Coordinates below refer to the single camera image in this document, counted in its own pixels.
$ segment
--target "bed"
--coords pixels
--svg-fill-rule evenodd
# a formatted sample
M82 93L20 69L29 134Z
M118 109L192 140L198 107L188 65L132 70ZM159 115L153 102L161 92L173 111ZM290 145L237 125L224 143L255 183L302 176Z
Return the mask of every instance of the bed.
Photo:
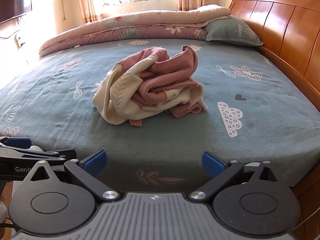
M98 178L120 192L187 194L210 179L201 167L204 151L244 163L269 160L294 187L302 221L320 205L313 197L320 190L320 0L232 0L229 8L263 46L208 42L202 33L194 39L133 34L44 50L34 70L0 91L2 135L30 137L48 151L74 148L79 159L104 149L108 164ZM152 46L175 55L184 44L198 55L193 77L204 86L207 112L179 119L161 113L141 128L100 116L92 97L115 62ZM296 235L313 239L316 221Z

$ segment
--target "bed frame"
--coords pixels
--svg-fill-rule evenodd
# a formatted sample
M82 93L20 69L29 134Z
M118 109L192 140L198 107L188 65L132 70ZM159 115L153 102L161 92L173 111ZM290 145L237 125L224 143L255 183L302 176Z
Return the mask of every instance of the bed frame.
M320 0L232 0L229 9L264 43L258 52L320 111ZM320 127L315 128L320 134ZM320 165L293 192L301 205L300 223L320 207ZM294 233L301 240L315 239L320 234L320 211Z

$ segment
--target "pillowcase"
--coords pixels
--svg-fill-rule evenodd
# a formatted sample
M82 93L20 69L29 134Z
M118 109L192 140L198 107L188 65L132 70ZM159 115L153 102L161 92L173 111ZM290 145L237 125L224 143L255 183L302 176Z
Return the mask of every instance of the pillowcase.
M209 23L205 29L208 32L207 41L221 41L245 46L263 44L253 30L234 15L229 15L229 19L215 20Z

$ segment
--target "pink sweater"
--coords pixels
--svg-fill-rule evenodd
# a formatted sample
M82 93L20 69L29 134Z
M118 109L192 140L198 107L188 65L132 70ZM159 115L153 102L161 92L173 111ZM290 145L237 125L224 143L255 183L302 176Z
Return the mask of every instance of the pink sweater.
M171 58L164 48L144 49L116 63L93 103L107 122L129 120L138 127L143 118L165 110L175 118L189 112L198 114L207 108L202 85L191 78L197 64L197 55L188 45Z

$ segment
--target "metal screw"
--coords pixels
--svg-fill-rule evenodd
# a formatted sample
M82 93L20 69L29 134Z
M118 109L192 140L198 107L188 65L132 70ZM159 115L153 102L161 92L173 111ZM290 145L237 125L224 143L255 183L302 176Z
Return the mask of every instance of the metal screw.
M206 196L206 193L202 191L194 191L190 194L190 197L193 199L204 199Z
M115 199L119 196L119 193L114 190L108 190L102 194L106 199Z

